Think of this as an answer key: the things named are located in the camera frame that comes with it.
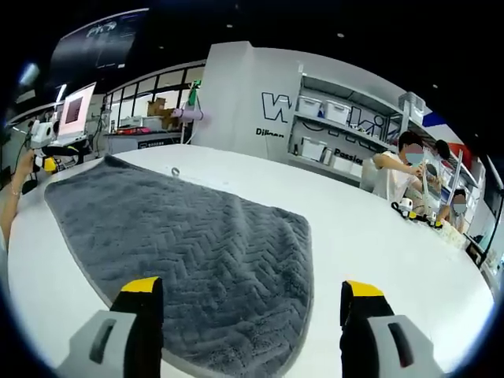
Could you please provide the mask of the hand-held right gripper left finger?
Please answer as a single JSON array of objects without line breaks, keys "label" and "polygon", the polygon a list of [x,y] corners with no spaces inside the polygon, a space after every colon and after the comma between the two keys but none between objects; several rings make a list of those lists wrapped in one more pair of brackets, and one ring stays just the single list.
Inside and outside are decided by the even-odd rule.
[{"label": "hand-held right gripper left finger", "polygon": [[159,377],[163,288],[159,276],[124,285],[108,310],[99,310],[69,341],[59,377]]}]

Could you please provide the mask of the person's left hand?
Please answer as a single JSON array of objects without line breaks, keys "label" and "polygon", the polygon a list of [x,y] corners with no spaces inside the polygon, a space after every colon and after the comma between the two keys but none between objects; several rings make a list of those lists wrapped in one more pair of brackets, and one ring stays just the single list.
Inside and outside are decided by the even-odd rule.
[{"label": "person's left hand", "polygon": [[17,168],[12,179],[13,186],[20,186],[26,179],[27,175],[33,172],[34,160],[34,150],[28,150],[24,153],[18,161]]}]

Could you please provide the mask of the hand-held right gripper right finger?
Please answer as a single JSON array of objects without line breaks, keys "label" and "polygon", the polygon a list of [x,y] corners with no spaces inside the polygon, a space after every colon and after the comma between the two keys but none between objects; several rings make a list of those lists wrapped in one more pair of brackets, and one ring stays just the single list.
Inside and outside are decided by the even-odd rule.
[{"label": "hand-held right gripper right finger", "polygon": [[432,341],[394,313],[371,284],[342,282],[339,341],[343,377],[444,377]]}]

